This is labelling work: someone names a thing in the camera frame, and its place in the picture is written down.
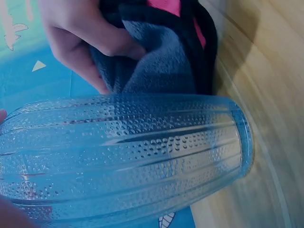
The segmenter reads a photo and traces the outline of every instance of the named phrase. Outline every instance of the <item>towel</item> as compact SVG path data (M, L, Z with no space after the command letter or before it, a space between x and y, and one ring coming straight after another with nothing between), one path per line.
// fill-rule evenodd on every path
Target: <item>towel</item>
M147 50L136 61L90 47L100 77L114 93L212 94L217 33L211 16L197 0L163 1L100 1L104 18Z

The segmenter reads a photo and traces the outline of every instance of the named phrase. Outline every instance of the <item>blue mat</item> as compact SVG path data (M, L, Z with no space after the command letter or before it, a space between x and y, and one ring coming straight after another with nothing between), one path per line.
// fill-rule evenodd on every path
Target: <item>blue mat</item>
M44 35L35 1L0 2L0 108L8 112L30 102L98 94L57 62ZM136 228L194 228L190 208Z

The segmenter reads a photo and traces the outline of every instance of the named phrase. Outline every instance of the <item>wooden table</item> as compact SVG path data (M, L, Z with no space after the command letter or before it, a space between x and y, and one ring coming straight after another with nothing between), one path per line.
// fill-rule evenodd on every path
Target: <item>wooden table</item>
M200 0L220 36L216 91L240 104L251 172L192 206L198 228L304 227L304 0Z

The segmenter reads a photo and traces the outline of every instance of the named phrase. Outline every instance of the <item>finger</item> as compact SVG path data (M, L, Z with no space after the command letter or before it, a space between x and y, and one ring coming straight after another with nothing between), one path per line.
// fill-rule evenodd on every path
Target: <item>finger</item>
M60 28L44 26L54 56L79 74L101 94L110 93L94 64L88 45L79 37Z
M83 15L74 17L67 23L66 30L77 35L107 56L127 56L141 59L145 49L131 35L121 28L109 24L97 7L86 9Z
M2 198L0 198L0 227L36 228L22 211Z
M8 116L7 112L4 109L0 110L0 123Z

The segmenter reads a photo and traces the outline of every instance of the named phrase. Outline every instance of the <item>clear glass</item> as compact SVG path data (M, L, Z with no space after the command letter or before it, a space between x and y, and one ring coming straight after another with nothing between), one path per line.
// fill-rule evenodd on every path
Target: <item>clear glass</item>
M45 228L124 227L242 177L241 109L200 95L108 95L26 105L0 125L0 194Z

